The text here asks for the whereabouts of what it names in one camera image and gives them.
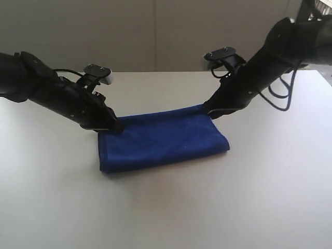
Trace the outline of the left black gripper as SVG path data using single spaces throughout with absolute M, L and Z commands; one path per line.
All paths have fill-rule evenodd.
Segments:
M 57 77 L 51 80 L 51 110 L 86 130 L 121 134 L 124 127 L 115 112 L 107 107 L 105 98 L 86 88 Z

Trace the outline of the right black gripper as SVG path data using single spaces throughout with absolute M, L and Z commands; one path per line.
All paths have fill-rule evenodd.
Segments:
M 275 81 L 273 64 L 246 64 L 223 78 L 216 92 L 203 103 L 211 119 L 230 115 L 248 106 L 251 100 Z

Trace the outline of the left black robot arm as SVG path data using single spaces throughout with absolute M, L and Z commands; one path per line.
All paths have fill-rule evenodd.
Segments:
M 30 100 L 73 122 L 85 130 L 121 133 L 123 125 L 105 103 L 105 96 L 94 89 L 111 84 L 112 70 L 89 64 L 79 79 L 70 81 L 36 56 L 22 51 L 1 53 L 1 97 L 16 103 Z

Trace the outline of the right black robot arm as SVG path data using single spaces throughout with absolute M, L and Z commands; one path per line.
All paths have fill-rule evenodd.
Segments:
M 203 106 L 212 119 L 246 108 L 257 95 L 275 109 L 289 110 L 295 76 L 308 65 L 331 65 L 331 15 L 303 1 L 298 17 L 278 21 L 264 45 L 245 61 L 232 47 L 203 56 L 205 71 L 225 67 L 227 74 L 214 77 L 220 86 Z

